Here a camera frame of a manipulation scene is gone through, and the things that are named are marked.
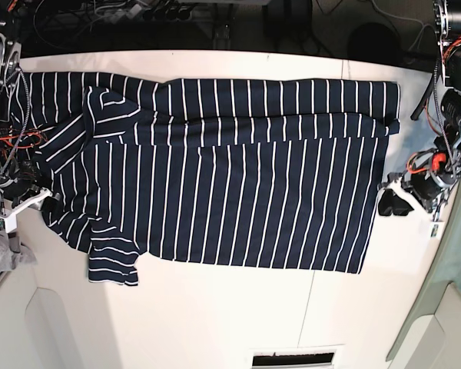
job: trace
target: white bracket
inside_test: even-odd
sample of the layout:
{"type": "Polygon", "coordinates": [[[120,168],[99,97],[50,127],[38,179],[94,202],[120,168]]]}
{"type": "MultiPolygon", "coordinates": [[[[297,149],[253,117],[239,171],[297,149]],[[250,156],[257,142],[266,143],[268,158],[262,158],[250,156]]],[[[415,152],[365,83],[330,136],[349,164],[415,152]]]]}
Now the white bracket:
{"type": "Polygon", "coordinates": [[[21,204],[13,208],[12,210],[4,210],[4,214],[0,214],[0,228],[5,229],[6,233],[11,233],[17,229],[17,214],[23,211],[24,209],[38,204],[46,198],[52,196],[52,192],[46,188],[40,190],[39,194],[32,196],[27,200],[23,201],[21,204]]]}

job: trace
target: gray cloth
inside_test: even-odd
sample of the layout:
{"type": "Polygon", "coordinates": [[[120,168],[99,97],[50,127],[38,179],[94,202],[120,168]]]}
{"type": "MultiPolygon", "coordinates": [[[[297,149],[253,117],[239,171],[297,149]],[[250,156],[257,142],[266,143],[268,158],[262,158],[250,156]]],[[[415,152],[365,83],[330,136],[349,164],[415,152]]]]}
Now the gray cloth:
{"type": "Polygon", "coordinates": [[[20,243],[17,236],[0,233],[0,273],[13,271],[20,264],[34,264],[36,258],[31,249],[20,243]]]}

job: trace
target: navy blue shirt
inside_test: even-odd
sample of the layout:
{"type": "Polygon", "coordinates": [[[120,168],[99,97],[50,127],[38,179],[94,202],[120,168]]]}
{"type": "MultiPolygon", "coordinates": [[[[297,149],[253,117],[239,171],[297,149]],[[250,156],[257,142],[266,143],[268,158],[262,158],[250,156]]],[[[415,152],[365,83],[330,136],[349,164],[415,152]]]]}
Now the navy blue shirt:
{"type": "MultiPolygon", "coordinates": [[[[359,273],[386,148],[390,82],[31,73],[34,159],[62,200],[45,222],[90,281],[173,261],[359,273]]],[[[12,114],[22,121],[23,88],[12,114]]]]}

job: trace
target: vent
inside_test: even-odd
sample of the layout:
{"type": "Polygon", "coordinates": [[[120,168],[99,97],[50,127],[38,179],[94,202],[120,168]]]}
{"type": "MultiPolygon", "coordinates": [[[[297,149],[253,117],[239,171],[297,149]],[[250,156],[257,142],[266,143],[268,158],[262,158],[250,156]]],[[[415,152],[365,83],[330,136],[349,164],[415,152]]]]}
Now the vent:
{"type": "Polygon", "coordinates": [[[254,352],[251,369],[334,369],[341,346],[254,352]]]}
{"type": "Polygon", "coordinates": [[[305,369],[309,367],[331,367],[334,356],[334,352],[328,352],[325,354],[255,356],[253,358],[252,368],[305,369]]]}

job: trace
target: white table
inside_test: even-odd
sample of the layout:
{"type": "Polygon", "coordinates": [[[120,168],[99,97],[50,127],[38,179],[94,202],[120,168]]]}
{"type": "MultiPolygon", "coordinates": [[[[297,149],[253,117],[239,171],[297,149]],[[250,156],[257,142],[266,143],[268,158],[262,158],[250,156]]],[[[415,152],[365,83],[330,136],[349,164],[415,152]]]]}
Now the white table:
{"type": "MultiPolygon", "coordinates": [[[[26,71],[109,71],[173,78],[345,78],[397,81],[401,128],[385,175],[433,140],[410,113],[429,75],[359,62],[249,52],[106,52],[22,61],[26,71]]],[[[447,219],[449,209],[443,214],[447,219]]],[[[49,231],[37,212],[19,231],[38,258],[37,286],[59,294],[86,369],[248,369],[253,350],[343,345],[340,368],[383,369],[388,350],[423,283],[438,241],[420,237],[422,219],[376,217],[360,275],[224,268],[143,255],[140,285],[90,284],[86,256],[49,231]],[[403,233],[394,230],[403,227],[403,233]]]]}

